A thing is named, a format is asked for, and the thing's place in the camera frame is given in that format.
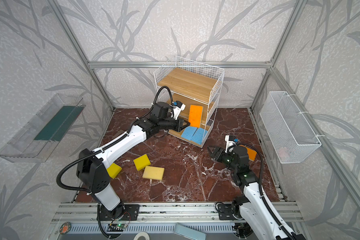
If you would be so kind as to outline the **blue cellulose sponge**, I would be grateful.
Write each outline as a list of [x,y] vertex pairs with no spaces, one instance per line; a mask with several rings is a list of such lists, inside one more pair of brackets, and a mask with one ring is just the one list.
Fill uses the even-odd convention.
[[198,130],[197,127],[191,127],[191,126],[188,126],[184,129],[181,137],[188,140],[188,141],[191,141],[192,140],[192,137],[193,135],[195,134],[195,132]]
[[197,128],[197,130],[195,131],[194,135],[191,138],[191,141],[198,145],[202,145],[203,139],[207,135],[207,133],[208,133],[207,130],[203,128]]

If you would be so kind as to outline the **orange scrub sponge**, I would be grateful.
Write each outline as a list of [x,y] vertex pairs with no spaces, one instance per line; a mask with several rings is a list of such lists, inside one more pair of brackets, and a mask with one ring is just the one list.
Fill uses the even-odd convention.
[[189,112],[189,123],[191,127],[199,128],[201,126],[203,106],[191,105]]
[[245,147],[247,149],[249,160],[254,162],[256,159],[256,156],[257,156],[257,152],[249,147],[244,146],[244,145],[242,145],[242,147]]

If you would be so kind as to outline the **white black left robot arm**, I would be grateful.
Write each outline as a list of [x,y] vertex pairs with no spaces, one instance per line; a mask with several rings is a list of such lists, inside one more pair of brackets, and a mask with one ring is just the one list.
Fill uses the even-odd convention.
[[172,104],[158,102],[152,105],[147,116],[136,119],[130,129],[109,143],[93,150],[83,150],[85,158],[77,165],[77,177],[89,190],[89,195],[112,219],[125,212],[124,204],[111,186],[108,170],[111,165],[134,146],[157,134],[160,130],[181,132],[190,125],[180,118],[186,105],[180,101]]

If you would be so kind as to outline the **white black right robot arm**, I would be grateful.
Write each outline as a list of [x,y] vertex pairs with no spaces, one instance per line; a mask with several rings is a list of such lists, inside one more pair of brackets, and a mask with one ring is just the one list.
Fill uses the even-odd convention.
[[289,227],[277,212],[262,187],[263,164],[260,176],[250,169],[247,144],[237,144],[224,150],[218,146],[208,146],[210,157],[224,164],[230,171],[234,183],[243,195],[232,202],[233,213],[244,219],[259,240],[304,240],[305,236],[297,234]]

